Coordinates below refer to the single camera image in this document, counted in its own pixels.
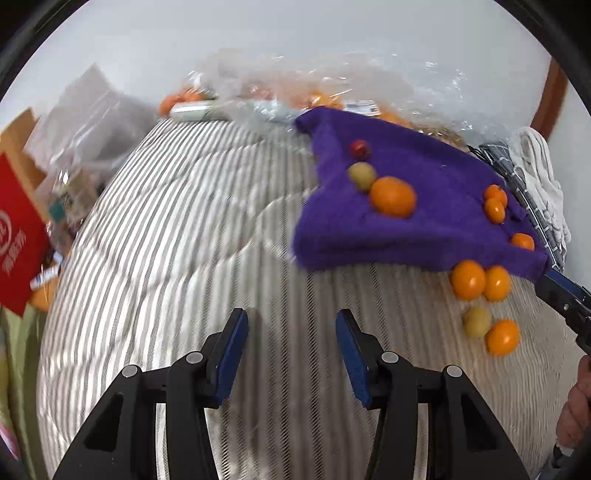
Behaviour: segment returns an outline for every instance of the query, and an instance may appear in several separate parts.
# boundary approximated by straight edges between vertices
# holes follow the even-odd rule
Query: bed
[[[581,357],[564,320],[513,278],[511,295],[491,309],[519,323],[522,343],[497,359],[463,335],[467,303],[445,273],[299,268],[291,238],[316,187],[314,166],[304,136],[270,141],[222,121],[162,120],[130,155],[78,236],[47,318],[37,416],[50,476],[125,365],[170,365],[219,331],[233,307],[248,312],[251,329],[230,399],[207,413],[220,478],[363,477],[377,413],[355,399],[340,358],[342,308],[415,366],[461,366],[529,472],[539,469]],[[421,410],[417,478],[426,420]]]

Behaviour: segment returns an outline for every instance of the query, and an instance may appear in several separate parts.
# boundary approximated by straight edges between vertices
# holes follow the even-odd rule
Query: green cloth
[[[47,315],[27,305],[23,317],[0,307],[7,342],[9,400],[22,459],[33,480],[48,480],[37,424],[37,367]]]

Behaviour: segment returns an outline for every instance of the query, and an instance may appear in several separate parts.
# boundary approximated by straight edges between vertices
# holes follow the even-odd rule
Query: red cherry tomato
[[[349,151],[356,160],[367,160],[371,156],[371,147],[365,140],[355,140],[351,143]]]

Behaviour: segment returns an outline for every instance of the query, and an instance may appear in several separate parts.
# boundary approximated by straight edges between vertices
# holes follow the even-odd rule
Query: human hand
[[[591,356],[586,355],[579,362],[577,383],[570,389],[569,399],[564,404],[556,424],[556,437],[562,446],[575,448],[583,438],[585,428],[591,423],[589,400],[591,400]]]

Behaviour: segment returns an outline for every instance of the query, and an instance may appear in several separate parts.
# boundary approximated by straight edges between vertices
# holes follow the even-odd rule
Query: plastic wrap
[[[178,103],[193,103],[214,100],[216,95],[211,87],[206,83],[203,72],[191,72],[183,82],[183,86],[178,92],[167,95],[158,107],[158,113],[161,116],[170,114],[172,108]]]
[[[500,122],[471,111],[462,72],[391,53],[348,53],[298,63],[221,50],[199,71],[200,83],[230,118],[275,140],[285,138],[276,124],[291,131],[291,122],[316,106],[375,116],[462,150],[466,143],[508,137]]]
[[[40,118],[24,151],[55,179],[84,168],[96,184],[108,181],[157,121],[150,108],[113,90],[96,66],[69,85]]]

